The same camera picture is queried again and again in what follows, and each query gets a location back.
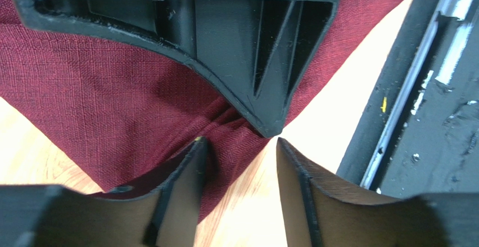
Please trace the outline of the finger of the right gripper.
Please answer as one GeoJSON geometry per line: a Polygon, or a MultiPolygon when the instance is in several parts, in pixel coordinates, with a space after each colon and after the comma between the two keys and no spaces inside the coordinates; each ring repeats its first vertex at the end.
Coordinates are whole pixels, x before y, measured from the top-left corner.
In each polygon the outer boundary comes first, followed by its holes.
{"type": "Polygon", "coordinates": [[[28,28],[130,44],[189,67],[274,137],[340,0],[13,1],[28,28]]]}

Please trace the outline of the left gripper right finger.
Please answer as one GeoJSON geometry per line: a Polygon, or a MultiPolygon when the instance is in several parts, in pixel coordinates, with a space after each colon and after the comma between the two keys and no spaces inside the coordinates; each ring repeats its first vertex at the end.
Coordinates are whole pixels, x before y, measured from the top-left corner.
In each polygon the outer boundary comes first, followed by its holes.
{"type": "Polygon", "coordinates": [[[284,138],[277,176],[288,246],[477,246],[478,194],[407,199],[353,184],[284,138]]]}

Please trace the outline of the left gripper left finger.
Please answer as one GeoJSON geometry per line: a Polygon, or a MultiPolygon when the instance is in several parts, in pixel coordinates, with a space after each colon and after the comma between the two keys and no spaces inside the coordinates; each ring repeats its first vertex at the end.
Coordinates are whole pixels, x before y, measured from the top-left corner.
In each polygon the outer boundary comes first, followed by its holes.
{"type": "Polygon", "coordinates": [[[2,246],[192,246],[208,143],[198,137],[175,157],[110,192],[62,185],[1,186],[2,246]]]}

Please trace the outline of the dark red cloth napkin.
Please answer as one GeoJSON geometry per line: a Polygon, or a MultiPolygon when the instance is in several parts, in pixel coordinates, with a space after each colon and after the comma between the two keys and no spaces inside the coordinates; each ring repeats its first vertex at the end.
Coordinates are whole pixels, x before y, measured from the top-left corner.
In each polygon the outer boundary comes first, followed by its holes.
{"type": "Polygon", "coordinates": [[[127,44],[30,30],[13,0],[1,0],[1,97],[105,190],[207,137],[201,219],[268,143],[187,67],[127,44]]]}

